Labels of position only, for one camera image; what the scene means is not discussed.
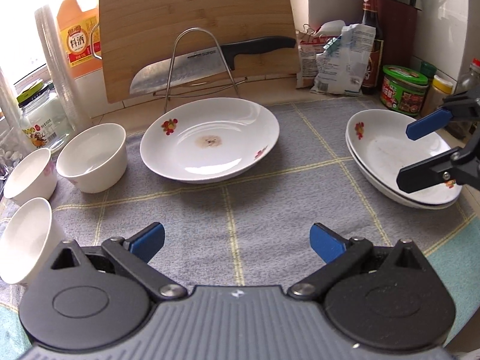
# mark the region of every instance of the white cup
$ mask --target white cup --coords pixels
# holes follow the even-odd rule
[[[64,238],[50,203],[44,198],[29,200],[0,238],[0,278],[8,284],[28,286]]]
[[[113,186],[127,169],[125,129],[99,124],[73,138],[57,159],[57,172],[80,191],[97,193]]]
[[[19,206],[33,198],[49,199],[57,186],[57,171],[49,148],[33,151],[8,176],[3,195]]]

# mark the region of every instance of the white bowl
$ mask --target white bowl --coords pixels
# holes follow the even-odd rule
[[[57,159],[57,172],[80,191],[102,192],[127,169],[125,129],[115,123],[99,124],[73,138]]]
[[[0,278],[28,286],[65,238],[44,198],[29,200],[13,215],[0,238]]]
[[[276,144],[280,128],[265,107],[217,97],[175,108],[145,132],[140,155],[158,175],[211,183],[245,172]]]
[[[19,206],[33,198],[49,199],[57,186],[57,172],[50,149],[37,149],[8,176],[3,195]]]
[[[365,176],[365,178],[373,185],[377,190],[379,190],[381,193],[383,193],[387,198],[392,199],[394,202],[400,203],[404,206],[407,207],[412,207],[412,208],[419,208],[419,209],[427,209],[427,210],[442,210],[444,208],[450,207],[453,203],[455,203],[455,200],[452,200],[451,202],[447,204],[420,204],[415,202],[414,200],[407,199],[403,196],[400,196],[399,194],[395,193],[394,190],[391,190],[387,186],[383,185],[381,181],[377,180],[369,171],[366,169],[362,163],[359,161],[355,153],[350,147],[350,144],[348,140],[346,141],[346,146],[348,147],[350,154],[352,155],[355,163],[357,164],[358,168],[360,169],[361,173]]]
[[[437,133],[410,140],[405,130],[412,121],[412,117],[390,110],[360,111],[347,123],[346,139],[369,173],[398,195],[423,205],[454,202],[462,187],[452,182],[414,193],[406,193],[398,188],[397,175],[401,168],[450,150]]]

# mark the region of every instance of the window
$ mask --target window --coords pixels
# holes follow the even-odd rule
[[[0,0],[0,67],[17,90],[48,75],[34,12],[50,4],[57,12],[62,0]]]

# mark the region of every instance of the yellow bottle cap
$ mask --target yellow bottle cap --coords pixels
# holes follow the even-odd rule
[[[451,95],[451,93],[453,92],[453,84],[450,81],[441,79],[437,75],[433,77],[433,81],[431,82],[431,84],[435,86],[435,88],[446,93],[447,95]]]
[[[23,88],[23,90],[17,96],[18,104],[22,103],[26,99],[35,95],[35,93],[40,91],[42,88],[43,88],[43,80],[42,79],[38,79],[37,81],[34,81],[30,85],[27,85],[25,88]]]

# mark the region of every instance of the orange bottle label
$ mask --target orange bottle label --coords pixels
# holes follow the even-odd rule
[[[60,31],[60,38],[71,68],[93,58],[90,47],[90,32],[96,24],[97,17],[93,16]],[[100,28],[97,28],[93,34],[93,49],[95,54],[101,55]]]

